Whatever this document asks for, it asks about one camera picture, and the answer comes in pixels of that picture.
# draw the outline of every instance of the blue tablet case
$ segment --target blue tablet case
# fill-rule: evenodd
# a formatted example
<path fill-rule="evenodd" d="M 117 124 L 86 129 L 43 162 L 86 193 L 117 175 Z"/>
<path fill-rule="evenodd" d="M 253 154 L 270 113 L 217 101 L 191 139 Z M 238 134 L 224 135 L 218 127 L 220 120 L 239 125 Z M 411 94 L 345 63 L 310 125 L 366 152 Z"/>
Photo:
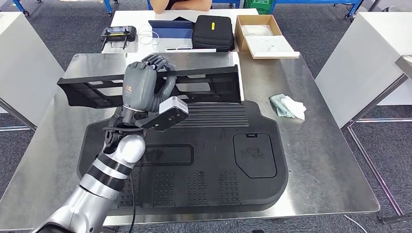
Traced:
<path fill-rule="evenodd" d="M 149 20 L 153 38 L 192 38 L 193 22 L 188 20 Z"/>

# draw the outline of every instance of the black cable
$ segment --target black cable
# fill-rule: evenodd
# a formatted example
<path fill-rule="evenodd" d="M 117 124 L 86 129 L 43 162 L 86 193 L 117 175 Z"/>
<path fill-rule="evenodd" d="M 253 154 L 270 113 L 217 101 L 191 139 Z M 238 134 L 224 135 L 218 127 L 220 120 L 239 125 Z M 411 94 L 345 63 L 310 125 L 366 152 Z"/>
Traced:
<path fill-rule="evenodd" d="M 144 128 L 120 128 L 120 127 L 103 127 L 103 130 L 117 130 L 123 132 L 139 132 L 144 130 Z"/>
<path fill-rule="evenodd" d="M 135 200 L 135 188 L 133 187 L 133 179 L 132 179 L 132 174 L 130 173 L 130 187 L 132 188 L 132 200 L 133 200 L 133 219 L 132 219 L 132 224 L 130 225 L 129 233 L 132 233 L 133 231 L 133 226 L 135 224 L 135 219 L 136 219 L 136 200 Z"/>

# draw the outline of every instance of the black shirt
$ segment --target black shirt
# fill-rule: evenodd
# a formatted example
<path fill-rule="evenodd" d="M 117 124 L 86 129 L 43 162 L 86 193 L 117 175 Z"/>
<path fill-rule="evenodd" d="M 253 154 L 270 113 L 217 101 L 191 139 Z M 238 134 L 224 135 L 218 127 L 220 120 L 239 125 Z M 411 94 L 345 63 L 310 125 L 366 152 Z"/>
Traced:
<path fill-rule="evenodd" d="M 175 4 L 178 1 L 187 1 L 187 0 L 169 0 L 169 4 L 167 5 L 165 10 L 170 10 L 173 6 L 173 4 Z"/>

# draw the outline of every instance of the blue metal frame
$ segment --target blue metal frame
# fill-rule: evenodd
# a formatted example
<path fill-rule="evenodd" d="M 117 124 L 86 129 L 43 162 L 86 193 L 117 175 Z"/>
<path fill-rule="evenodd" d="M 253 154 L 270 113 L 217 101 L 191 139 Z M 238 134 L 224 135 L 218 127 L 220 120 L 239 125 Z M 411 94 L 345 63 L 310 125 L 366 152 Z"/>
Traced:
<path fill-rule="evenodd" d="M 348 16 L 352 16 L 357 8 L 360 6 L 363 0 L 275 0 L 271 7 L 271 14 L 275 10 L 275 5 L 279 3 L 289 3 L 289 4 L 353 4 L 350 9 Z"/>
<path fill-rule="evenodd" d="M 14 4 L 16 5 L 17 9 L 21 12 L 26 11 L 26 9 L 23 8 L 19 0 L 13 0 Z M 103 0 L 104 6 L 106 7 L 106 11 L 108 14 L 112 14 L 112 7 L 110 6 L 110 0 Z"/>
<path fill-rule="evenodd" d="M 233 3 L 235 8 L 240 8 L 240 0 L 212 0 L 212 3 Z M 147 6 L 149 10 L 153 10 L 152 5 L 150 5 L 150 0 L 147 0 Z"/>
<path fill-rule="evenodd" d="M 25 11 L 25 9 L 23 8 L 23 6 L 21 5 L 19 0 L 13 0 L 14 4 L 16 5 L 17 9 L 21 12 Z"/>
<path fill-rule="evenodd" d="M 110 0 L 103 0 L 104 6 L 106 7 L 106 11 L 108 14 L 112 14 L 112 7 L 110 6 Z"/>

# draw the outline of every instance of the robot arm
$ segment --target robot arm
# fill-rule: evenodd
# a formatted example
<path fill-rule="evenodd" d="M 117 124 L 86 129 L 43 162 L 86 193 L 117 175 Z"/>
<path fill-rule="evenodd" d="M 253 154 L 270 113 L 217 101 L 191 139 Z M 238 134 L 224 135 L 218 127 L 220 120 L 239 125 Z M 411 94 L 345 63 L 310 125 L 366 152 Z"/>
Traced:
<path fill-rule="evenodd" d="M 157 71 L 164 67 L 174 70 L 160 55 L 150 55 L 142 62 L 128 65 L 123 81 L 121 117 L 114 126 L 106 128 L 104 149 L 69 199 L 33 230 L 34 233 L 99 232 L 124 180 L 145 152 L 145 131 L 138 121 L 147 118 L 147 112 L 156 112 L 175 86 L 176 77 L 171 76 L 159 93 L 154 93 Z M 184 118 L 174 119 L 177 123 Z"/>
<path fill-rule="evenodd" d="M 113 153 L 101 152 L 62 207 L 33 232 L 99 232 L 145 148 L 143 137 L 134 134 L 122 138 Z"/>

